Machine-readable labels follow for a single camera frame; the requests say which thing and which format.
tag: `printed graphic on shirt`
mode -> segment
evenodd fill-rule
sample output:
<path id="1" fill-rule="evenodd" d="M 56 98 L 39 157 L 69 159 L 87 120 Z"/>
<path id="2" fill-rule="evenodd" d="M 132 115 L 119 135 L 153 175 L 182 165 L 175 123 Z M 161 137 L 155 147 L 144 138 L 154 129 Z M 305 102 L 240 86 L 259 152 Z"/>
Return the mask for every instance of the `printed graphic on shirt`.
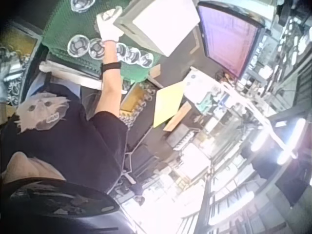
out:
<path id="1" fill-rule="evenodd" d="M 51 93 L 39 93 L 31 96 L 16 110 L 20 132 L 27 129 L 49 130 L 56 125 L 69 108 L 69 100 Z"/>

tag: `computer monitor screen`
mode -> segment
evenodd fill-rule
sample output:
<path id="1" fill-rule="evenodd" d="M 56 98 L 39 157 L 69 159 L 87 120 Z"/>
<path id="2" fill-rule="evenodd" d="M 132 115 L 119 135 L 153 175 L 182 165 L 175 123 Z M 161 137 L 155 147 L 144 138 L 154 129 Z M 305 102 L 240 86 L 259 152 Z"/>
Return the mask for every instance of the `computer monitor screen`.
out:
<path id="1" fill-rule="evenodd" d="M 240 78 L 263 27 L 248 16 L 211 3 L 198 4 L 206 56 Z"/>

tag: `white glove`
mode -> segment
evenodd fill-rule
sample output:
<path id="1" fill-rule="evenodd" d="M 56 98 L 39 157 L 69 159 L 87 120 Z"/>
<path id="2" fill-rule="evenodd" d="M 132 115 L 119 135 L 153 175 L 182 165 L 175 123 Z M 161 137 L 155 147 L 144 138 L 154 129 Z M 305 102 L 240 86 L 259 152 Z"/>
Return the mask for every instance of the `white glove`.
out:
<path id="1" fill-rule="evenodd" d="M 123 31 L 121 31 L 113 24 L 115 20 L 121 15 L 121 13 L 121 6 L 116 6 L 115 9 L 111 9 L 97 15 L 97 25 L 102 41 L 119 41 L 119 37 L 123 35 Z"/>

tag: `white box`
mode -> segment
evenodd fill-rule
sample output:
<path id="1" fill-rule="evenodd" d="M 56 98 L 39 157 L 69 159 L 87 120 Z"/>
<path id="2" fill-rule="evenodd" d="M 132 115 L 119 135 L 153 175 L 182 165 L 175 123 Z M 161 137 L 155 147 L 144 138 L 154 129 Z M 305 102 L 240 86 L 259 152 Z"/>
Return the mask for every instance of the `white box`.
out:
<path id="1" fill-rule="evenodd" d="M 115 26 L 140 46 L 169 56 L 199 21 L 192 0 L 135 0 Z"/>

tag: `ceiling light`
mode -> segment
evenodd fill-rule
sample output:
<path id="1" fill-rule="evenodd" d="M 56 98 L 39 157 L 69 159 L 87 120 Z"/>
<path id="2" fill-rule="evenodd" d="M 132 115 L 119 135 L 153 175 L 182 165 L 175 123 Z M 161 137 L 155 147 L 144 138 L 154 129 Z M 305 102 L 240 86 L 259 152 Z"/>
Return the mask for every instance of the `ceiling light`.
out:
<path id="1" fill-rule="evenodd" d="M 297 54 L 298 54 L 297 51 L 294 51 L 292 54 L 292 66 L 294 66 L 297 62 Z"/>
<path id="2" fill-rule="evenodd" d="M 248 192 L 245 195 L 242 196 L 242 198 L 234 203 L 234 205 L 230 206 L 227 210 L 220 212 L 219 214 L 215 215 L 209 220 L 209 225 L 215 225 L 224 219 L 230 217 L 237 211 L 239 211 L 241 208 L 243 208 L 246 204 L 248 204 L 252 199 L 254 198 L 253 192 Z"/>
<path id="3" fill-rule="evenodd" d="M 259 150 L 261 148 L 261 146 L 264 144 L 264 142 L 267 140 L 269 136 L 269 133 L 265 130 L 262 130 L 258 136 L 256 137 L 256 139 L 253 141 L 250 150 L 252 152 L 256 152 L 257 150 Z"/>
<path id="4" fill-rule="evenodd" d="M 297 46 L 297 45 L 298 45 L 298 36 L 295 36 L 295 37 L 293 38 L 293 45 L 294 45 L 294 46 Z"/>
<path id="5" fill-rule="evenodd" d="M 288 139 L 288 142 L 286 144 L 289 151 L 292 151 L 296 147 L 296 145 L 300 139 L 300 136 L 302 134 L 302 131 L 304 129 L 305 124 L 306 124 L 306 120 L 304 118 L 300 118 L 297 121 L 297 123 L 293 129 L 292 135 L 290 136 L 290 138 Z M 280 156 L 278 157 L 277 163 L 279 165 L 283 165 L 290 158 L 290 156 L 291 155 L 289 154 L 289 152 L 283 151 L 280 154 Z"/>
<path id="6" fill-rule="evenodd" d="M 312 27 L 309 29 L 309 37 L 310 37 L 310 41 L 312 41 Z"/>
<path id="7" fill-rule="evenodd" d="M 287 123 L 287 121 L 280 121 L 280 122 L 277 122 L 276 125 L 275 125 L 275 127 L 276 127 L 276 128 L 284 127 L 284 126 L 286 126 L 286 123 Z"/>
<path id="8" fill-rule="evenodd" d="M 277 82 L 279 82 L 279 80 L 281 79 L 282 73 L 283 73 L 283 70 L 281 69 L 277 77 Z"/>
<path id="9" fill-rule="evenodd" d="M 277 69 L 278 69 L 278 65 L 275 66 L 274 74 L 277 72 Z"/>
<path id="10" fill-rule="evenodd" d="M 299 40 L 299 43 L 298 43 L 298 51 L 299 51 L 299 55 L 301 55 L 305 50 L 306 50 L 306 47 L 308 46 L 309 44 L 309 36 L 308 35 L 305 35 L 303 36 L 302 38 L 300 38 Z"/>

